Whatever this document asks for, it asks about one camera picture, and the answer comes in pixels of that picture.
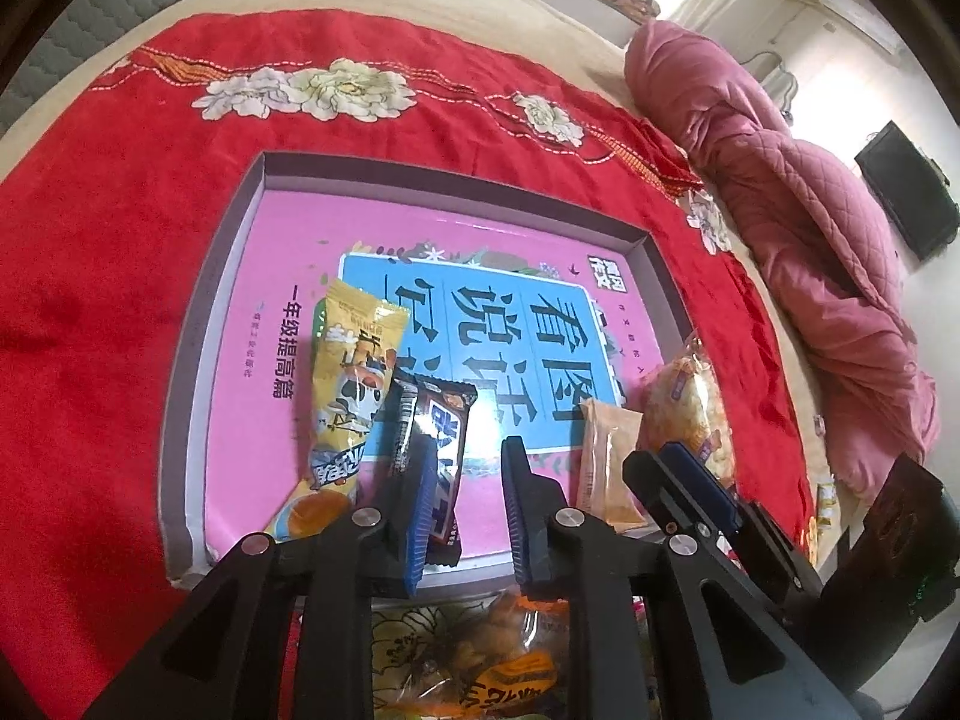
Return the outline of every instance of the pink comforter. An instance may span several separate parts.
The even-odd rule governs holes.
[[[819,371],[830,465],[872,500],[896,456],[923,461],[940,429],[882,209],[836,157],[790,137],[757,81],[702,35],[643,25],[626,76],[637,107],[716,184]]]

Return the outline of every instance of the television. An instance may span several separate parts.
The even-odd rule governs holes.
[[[957,234],[960,210],[935,163],[890,122],[856,156],[863,178],[922,262]]]

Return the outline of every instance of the chocolate bar wrapper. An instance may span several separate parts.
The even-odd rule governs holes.
[[[464,554],[464,546],[460,541],[460,530],[457,527],[456,512],[453,515],[453,530],[445,543],[440,543],[431,538],[426,546],[426,562],[429,565],[445,565],[453,568],[460,562],[460,557]]]
[[[400,388],[400,423],[391,472],[406,470],[411,435],[419,432],[437,440],[440,467],[427,562],[456,565],[461,546],[453,511],[464,465],[467,418],[477,399],[476,387],[404,370],[395,372],[394,381]]]

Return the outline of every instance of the red blanket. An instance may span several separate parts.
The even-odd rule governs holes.
[[[296,74],[309,68],[323,72]],[[812,507],[773,328],[673,202],[696,179],[661,133],[523,58],[398,20],[195,17],[101,76],[0,186],[0,649],[54,720],[78,717],[181,598],[155,520],[167,379],[224,206],[266,149],[456,170],[650,230],[715,361],[741,493],[800,541]]]

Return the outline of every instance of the snack bag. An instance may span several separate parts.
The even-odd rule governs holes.
[[[515,590],[486,617],[455,628],[418,659],[386,707],[434,718],[517,717],[543,709],[565,674],[569,609]]]
[[[406,470],[412,435],[424,433],[437,440],[440,467],[427,562],[453,567],[463,550],[453,508],[464,466],[467,418],[470,406],[476,402],[477,389],[473,384],[443,381],[405,370],[395,372],[394,386],[400,389],[400,421],[391,473]]]
[[[618,533],[647,525],[634,495],[623,482],[623,461],[637,446],[642,413],[595,398],[581,401],[580,408],[587,423],[580,456],[577,509],[600,517]]]
[[[364,444],[390,388],[409,316],[406,309],[340,279],[330,284],[323,309],[323,336],[313,365],[308,479],[267,528],[281,541],[320,533],[356,500]]]
[[[713,365],[697,336],[688,339],[683,354],[644,377],[640,410],[637,446],[656,452],[666,442],[683,442],[720,484],[733,486],[730,423]]]

